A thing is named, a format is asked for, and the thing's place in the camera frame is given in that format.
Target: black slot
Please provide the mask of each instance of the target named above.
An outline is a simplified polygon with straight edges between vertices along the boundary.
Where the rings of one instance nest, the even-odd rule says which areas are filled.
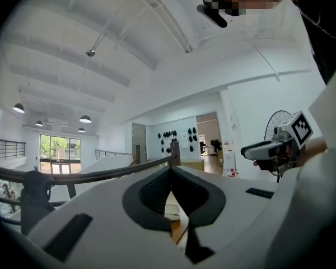
[[[256,196],[261,196],[261,197],[265,197],[265,198],[269,198],[271,199],[274,195],[273,192],[271,191],[264,191],[262,189],[257,189],[257,188],[249,188],[246,193],[250,193]]]
[[[87,214],[77,214],[49,242],[44,250],[57,260],[65,261],[92,220],[93,218]]]

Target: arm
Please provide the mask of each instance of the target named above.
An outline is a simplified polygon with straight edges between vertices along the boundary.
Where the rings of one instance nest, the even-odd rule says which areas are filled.
[[[297,162],[297,167],[303,166],[310,158],[321,152],[324,152],[326,149],[327,146],[322,137],[309,141],[300,155],[300,158]]]

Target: white partition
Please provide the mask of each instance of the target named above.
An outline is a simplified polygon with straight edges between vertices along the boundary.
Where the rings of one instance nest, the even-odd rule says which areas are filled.
[[[81,174],[92,173],[95,171],[103,171],[109,169],[116,169],[116,168],[124,168],[129,166],[133,161],[132,155],[116,155],[116,156],[106,156],[102,159],[99,159],[94,164],[90,165],[88,168],[82,170]],[[81,194],[82,192],[92,188],[93,186],[106,182],[107,180],[102,180],[99,182],[91,182],[91,183],[82,183],[82,184],[75,184],[76,193]],[[69,200],[68,189],[66,185],[57,185],[51,190],[51,199],[50,201],[67,201]]]

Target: doorway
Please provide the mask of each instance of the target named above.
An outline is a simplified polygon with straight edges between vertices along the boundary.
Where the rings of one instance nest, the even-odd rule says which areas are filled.
[[[222,174],[223,167],[218,158],[218,153],[222,150],[222,142],[217,113],[198,115],[196,119],[204,171]]]
[[[132,123],[132,154],[137,164],[147,162],[146,126]]]

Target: black sleeve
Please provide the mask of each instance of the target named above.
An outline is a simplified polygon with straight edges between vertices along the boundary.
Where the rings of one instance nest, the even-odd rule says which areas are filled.
[[[297,0],[314,58],[327,84],[336,70],[336,0]]]

